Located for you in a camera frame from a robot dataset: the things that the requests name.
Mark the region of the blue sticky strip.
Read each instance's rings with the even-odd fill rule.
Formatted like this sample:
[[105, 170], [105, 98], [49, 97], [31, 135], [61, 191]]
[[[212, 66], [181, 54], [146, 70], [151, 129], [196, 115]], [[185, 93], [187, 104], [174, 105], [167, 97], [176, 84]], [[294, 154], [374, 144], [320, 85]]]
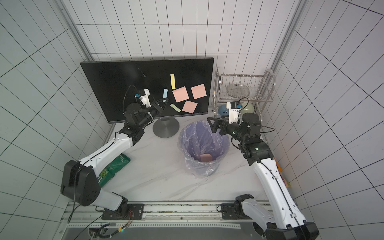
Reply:
[[163, 99], [168, 97], [168, 89], [163, 90]]

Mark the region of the green sticky strip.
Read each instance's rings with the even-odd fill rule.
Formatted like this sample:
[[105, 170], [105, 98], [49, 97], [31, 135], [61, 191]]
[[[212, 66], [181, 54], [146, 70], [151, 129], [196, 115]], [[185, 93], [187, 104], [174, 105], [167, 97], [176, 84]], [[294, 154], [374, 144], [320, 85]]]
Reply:
[[178, 113], [181, 112], [181, 110], [180, 110], [177, 106], [175, 106], [174, 104], [170, 104], [170, 107], [173, 108], [173, 109], [174, 109], [175, 111], [177, 111]]

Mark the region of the curled pink sticky note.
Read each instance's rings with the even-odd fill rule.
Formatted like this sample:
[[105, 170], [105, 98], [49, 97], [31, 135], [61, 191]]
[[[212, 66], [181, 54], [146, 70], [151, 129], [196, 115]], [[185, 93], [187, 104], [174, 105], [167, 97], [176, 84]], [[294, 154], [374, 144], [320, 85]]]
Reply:
[[174, 95], [176, 103], [186, 101], [189, 99], [189, 95], [188, 95], [186, 87], [182, 87], [182, 88], [173, 90], [173, 95]]

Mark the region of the yellow sticky strip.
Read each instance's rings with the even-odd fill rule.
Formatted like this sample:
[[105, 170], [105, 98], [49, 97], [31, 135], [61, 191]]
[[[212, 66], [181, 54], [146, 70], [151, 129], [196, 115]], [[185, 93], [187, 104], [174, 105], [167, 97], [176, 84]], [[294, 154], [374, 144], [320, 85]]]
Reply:
[[172, 88], [172, 90], [175, 90], [176, 89], [175, 75], [170, 74], [170, 78], [171, 78], [171, 88]]

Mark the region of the small pink sticky note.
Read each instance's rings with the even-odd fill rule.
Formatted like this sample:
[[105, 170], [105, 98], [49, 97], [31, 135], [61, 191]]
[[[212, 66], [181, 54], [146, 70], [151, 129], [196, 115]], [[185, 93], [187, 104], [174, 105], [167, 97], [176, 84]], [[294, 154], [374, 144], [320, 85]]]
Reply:
[[213, 161], [213, 156], [211, 154], [202, 154], [200, 155], [201, 162], [211, 162]]

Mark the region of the large pink sticky note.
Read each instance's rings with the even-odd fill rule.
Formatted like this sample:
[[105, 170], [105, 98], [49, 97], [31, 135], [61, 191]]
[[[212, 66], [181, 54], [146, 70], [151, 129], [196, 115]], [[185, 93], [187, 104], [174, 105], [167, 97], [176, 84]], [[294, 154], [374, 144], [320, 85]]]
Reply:
[[194, 100], [207, 96], [205, 84], [197, 85], [191, 88]]

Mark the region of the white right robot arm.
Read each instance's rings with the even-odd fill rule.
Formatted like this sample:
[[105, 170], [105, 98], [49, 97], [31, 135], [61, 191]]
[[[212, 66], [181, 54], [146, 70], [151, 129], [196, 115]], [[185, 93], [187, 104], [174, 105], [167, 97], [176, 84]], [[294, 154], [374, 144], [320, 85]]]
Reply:
[[261, 181], [272, 207], [268, 212], [246, 194], [236, 197], [235, 214], [241, 219], [252, 219], [257, 233], [268, 240], [315, 240], [319, 229], [307, 221], [292, 199], [270, 147], [261, 138], [259, 116], [245, 113], [238, 123], [212, 117], [207, 120], [213, 133], [230, 135], [239, 142], [238, 149]]

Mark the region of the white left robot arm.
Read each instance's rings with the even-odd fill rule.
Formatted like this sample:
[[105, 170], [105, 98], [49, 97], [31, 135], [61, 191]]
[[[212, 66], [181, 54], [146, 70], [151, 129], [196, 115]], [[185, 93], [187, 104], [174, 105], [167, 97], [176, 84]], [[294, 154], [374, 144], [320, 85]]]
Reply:
[[137, 144], [150, 125], [166, 108], [168, 99], [152, 102], [146, 109], [125, 111], [124, 127], [115, 133], [113, 140], [80, 161], [70, 160], [65, 164], [61, 194], [81, 206], [93, 205], [125, 215], [127, 199], [105, 191], [97, 176], [125, 150]]

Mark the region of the black computer monitor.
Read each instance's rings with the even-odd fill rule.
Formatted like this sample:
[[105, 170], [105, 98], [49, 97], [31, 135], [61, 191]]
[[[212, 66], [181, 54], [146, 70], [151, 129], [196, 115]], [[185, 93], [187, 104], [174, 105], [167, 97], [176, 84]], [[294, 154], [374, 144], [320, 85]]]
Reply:
[[[209, 112], [214, 62], [214, 58], [101, 61], [82, 62], [81, 68], [109, 123], [124, 122], [124, 112], [132, 104], [145, 109], [146, 106], [135, 98], [135, 94], [143, 89], [149, 89], [150, 103], [163, 99], [163, 90], [168, 89], [168, 104], [156, 118], [168, 121]], [[193, 114], [182, 111], [186, 101], [176, 103], [170, 74], [175, 75], [176, 89], [187, 88], [189, 99], [186, 101], [198, 104]], [[207, 96], [194, 100], [191, 88], [201, 84], [205, 84]], [[170, 104], [181, 112], [175, 111]]]

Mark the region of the blue bowl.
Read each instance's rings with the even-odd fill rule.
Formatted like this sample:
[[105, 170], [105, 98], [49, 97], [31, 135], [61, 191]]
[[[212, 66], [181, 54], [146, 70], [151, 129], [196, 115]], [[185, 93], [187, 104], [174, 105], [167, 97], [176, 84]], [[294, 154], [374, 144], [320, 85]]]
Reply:
[[218, 113], [222, 118], [228, 118], [229, 117], [229, 110], [227, 108], [227, 105], [221, 105], [218, 108]]

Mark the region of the trash bin with plastic liner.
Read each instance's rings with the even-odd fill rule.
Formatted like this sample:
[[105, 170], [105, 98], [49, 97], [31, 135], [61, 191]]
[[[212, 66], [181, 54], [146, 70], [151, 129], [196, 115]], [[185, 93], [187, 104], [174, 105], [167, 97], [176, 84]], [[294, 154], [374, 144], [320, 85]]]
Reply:
[[[230, 149], [228, 136], [212, 133], [207, 120], [193, 122], [179, 134], [178, 146], [184, 155], [187, 171], [196, 178], [214, 174]], [[211, 154], [213, 161], [201, 162], [200, 155]]]

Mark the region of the green bowl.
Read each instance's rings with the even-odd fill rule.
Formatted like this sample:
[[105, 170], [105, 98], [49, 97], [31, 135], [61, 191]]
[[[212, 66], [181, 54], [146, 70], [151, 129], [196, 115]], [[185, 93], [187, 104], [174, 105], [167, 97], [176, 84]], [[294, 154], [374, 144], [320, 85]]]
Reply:
[[251, 103], [242, 102], [241, 106], [242, 107], [241, 107], [241, 110], [240, 110], [240, 114], [254, 113], [255, 112], [255, 108], [254, 108], [254, 106]]

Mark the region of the metal dish rack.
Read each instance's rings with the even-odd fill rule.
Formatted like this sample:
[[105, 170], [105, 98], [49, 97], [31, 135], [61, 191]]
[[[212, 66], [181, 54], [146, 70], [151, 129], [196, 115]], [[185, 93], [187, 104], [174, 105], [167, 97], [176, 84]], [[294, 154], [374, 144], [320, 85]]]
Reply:
[[224, 74], [217, 69], [215, 72], [212, 111], [218, 118], [219, 108], [228, 102], [244, 103], [253, 108], [254, 113], [263, 121], [262, 111], [267, 103], [272, 103], [272, 93], [276, 86], [276, 75], [267, 69], [263, 75]]

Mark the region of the orange snack bag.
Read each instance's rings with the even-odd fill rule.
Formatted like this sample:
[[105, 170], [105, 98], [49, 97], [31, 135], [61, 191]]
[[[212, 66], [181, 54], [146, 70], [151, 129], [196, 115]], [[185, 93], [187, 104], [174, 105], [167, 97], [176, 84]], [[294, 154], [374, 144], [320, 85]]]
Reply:
[[281, 166], [279, 165], [278, 162], [276, 162], [276, 165], [277, 165], [278, 171], [279, 171], [280, 173], [282, 173], [282, 172], [283, 172], [283, 169], [281, 168]]

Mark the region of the pink candy bag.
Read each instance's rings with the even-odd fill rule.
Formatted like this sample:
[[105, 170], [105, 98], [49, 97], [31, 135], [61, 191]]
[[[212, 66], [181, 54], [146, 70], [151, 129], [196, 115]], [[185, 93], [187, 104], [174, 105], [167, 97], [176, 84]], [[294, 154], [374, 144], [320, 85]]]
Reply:
[[282, 180], [283, 180], [283, 182], [284, 182], [286, 188], [287, 188], [287, 189], [290, 188], [291, 185], [285, 180], [285, 178], [283, 177], [283, 175], [281, 175], [281, 178], [282, 178]]

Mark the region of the green snack bag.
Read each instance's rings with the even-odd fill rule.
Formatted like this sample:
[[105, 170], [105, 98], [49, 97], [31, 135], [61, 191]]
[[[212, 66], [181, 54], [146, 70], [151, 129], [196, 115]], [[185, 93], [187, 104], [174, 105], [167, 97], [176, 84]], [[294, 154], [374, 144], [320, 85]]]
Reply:
[[111, 163], [109, 163], [97, 176], [99, 186], [106, 185], [120, 170], [122, 170], [131, 159], [124, 154], [120, 154]]

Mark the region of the metal mounting rail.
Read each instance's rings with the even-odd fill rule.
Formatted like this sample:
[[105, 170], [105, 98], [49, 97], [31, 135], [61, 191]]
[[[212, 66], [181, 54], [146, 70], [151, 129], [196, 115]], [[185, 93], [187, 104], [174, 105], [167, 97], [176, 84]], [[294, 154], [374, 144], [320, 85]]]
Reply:
[[96, 207], [68, 205], [55, 240], [264, 240], [267, 227], [282, 226], [269, 201], [246, 200], [238, 214], [233, 201], [131, 202], [125, 218], [102, 219]]

